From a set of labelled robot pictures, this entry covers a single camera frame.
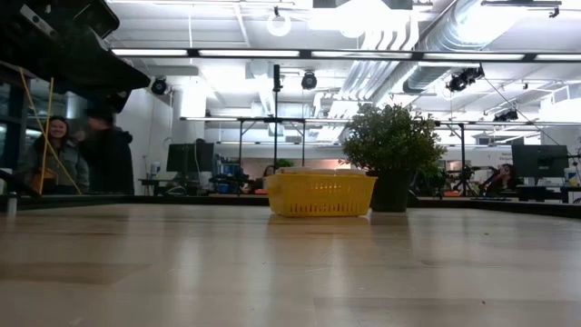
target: black monitor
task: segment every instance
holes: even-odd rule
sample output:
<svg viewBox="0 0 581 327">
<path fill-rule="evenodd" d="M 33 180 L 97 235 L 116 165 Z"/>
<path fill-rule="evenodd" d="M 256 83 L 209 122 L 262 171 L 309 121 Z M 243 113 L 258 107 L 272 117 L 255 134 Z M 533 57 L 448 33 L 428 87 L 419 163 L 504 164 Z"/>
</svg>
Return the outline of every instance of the black monitor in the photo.
<svg viewBox="0 0 581 327">
<path fill-rule="evenodd" d="M 212 172 L 213 156 L 213 143 L 170 144 L 166 171 L 175 173 Z"/>
<path fill-rule="evenodd" d="M 519 177 L 563 177 L 569 167 L 565 145 L 512 145 Z"/>
</svg>

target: ceiling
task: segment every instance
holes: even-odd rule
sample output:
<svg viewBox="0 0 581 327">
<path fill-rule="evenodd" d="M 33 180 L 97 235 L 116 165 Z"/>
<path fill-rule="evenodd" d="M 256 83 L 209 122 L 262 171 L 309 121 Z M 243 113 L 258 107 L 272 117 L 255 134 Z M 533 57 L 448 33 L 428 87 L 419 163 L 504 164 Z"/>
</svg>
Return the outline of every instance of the ceiling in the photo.
<svg viewBox="0 0 581 327">
<path fill-rule="evenodd" d="M 452 0 L 432 0 L 433 8 L 418 14 L 419 33 Z M 244 5 L 151 5 L 110 3 L 121 20 L 121 27 L 108 42 L 112 47 L 225 47 L 225 48 L 308 48 L 353 49 L 363 46 L 364 37 L 348 38 L 337 30 L 312 30 L 309 20 L 319 15 L 312 2 L 299 1 L 292 10 L 283 10 L 291 17 L 291 30 L 285 36 L 272 35 L 266 28 L 272 13 L 268 7 Z M 548 17 L 549 10 L 528 10 L 504 34 L 483 50 L 510 51 L 562 51 L 576 52 L 581 48 L 581 11 L 562 10 L 556 18 Z M 209 86 L 207 107 L 248 108 L 259 102 L 259 89 L 254 79 L 247 78 L 246 64 L 250 60 L 224 59 L 133 59 L 133 65 L 146 74 L 164 74 L 170 67 L 196 66 L 202 71 Z M 350 61 L 269 60 L 280 64 L 283 89 L 280 101 L 312 104 L 315 94 L 325 90 L 339 90 L 350 70 Z M 486 78 L 478 80 L 462 93 L 449 99 L 444 82 L 434 83 L 413 102 L 416 111 L 433 113 L 442 119 L 478 119 L 486 110 L 503 104 L 506 99 L 516 100 L 523 110 L 531 114 L 539 107 L 540 99 L 551 95 L 556 85 L 581 80 L 581 64 L 484 64 Z M 318 78 L 314 91 L 304 91 L 300 80 L 305 70 L 312 70 Z M 179 83 L 180 78 L 172 81 Z"/>
</svg>

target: dark jacket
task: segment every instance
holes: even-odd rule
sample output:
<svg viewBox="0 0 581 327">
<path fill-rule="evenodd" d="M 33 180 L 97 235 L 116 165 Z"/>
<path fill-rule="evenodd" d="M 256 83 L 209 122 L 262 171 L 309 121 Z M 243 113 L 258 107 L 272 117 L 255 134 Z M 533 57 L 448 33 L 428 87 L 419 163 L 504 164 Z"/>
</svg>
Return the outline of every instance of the dark jacket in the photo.
<svg viewBox="0 0 581 327">
<path fill-rule="evenodd" d="M 89 169 L 87 162 L 79 154 L 76 145 L 73 141 L 67 141 L 60 149 L 54 148 L 58 151 L 58 159 L 63 164 L 61 166 L 54 158 L 50 149 L 46 151 L 46 169 L 56 173 L 56 185 L 72 186 L 73 183 L 68 178 L 64 169 L 74 179 L 81 192 L 85 193 L 89 189 Z M 44 138 L 39 137 L 26 150 L 24 156 L 21 157 L 18 163 L 18 171 L 24 174 L 25 183 L 31 184 L 35 173 L 40 173 L 43 166 L 44 153 Z"/>
<path fill-rule="evenodd" d="M 79 143 L 81 155 L 89 164 L 91 192 L 135 193 L 129 148 L 132 140 L 129 133 L 112 128 Z"/>
</svg>

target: table surface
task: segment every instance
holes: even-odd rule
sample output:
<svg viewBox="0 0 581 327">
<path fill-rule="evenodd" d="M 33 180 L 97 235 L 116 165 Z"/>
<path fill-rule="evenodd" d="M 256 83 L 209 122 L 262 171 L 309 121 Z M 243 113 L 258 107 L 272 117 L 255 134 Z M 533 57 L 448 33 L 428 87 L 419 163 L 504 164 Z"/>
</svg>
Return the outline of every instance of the table surface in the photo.
<svg viewBox="0 0 581 327">
<path fill-rule="evenodd" d="M 0 223 L 4 326 L 577 326 L 581 224 L 135 205 Z"/>
</svg>

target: yellow basket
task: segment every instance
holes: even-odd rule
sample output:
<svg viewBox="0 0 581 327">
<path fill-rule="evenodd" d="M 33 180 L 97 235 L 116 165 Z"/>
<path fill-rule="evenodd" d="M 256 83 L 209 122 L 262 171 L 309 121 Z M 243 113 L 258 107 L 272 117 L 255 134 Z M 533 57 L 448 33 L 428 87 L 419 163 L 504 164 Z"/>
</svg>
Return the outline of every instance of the yellow basket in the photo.
<svg viewBox="0 0 581 327">
<path fill-rule="evenodd" d="M 375 177 L 283 173 L 267 177 L 274 213 L 289 216 L 367 214 Z"/>
</svg>

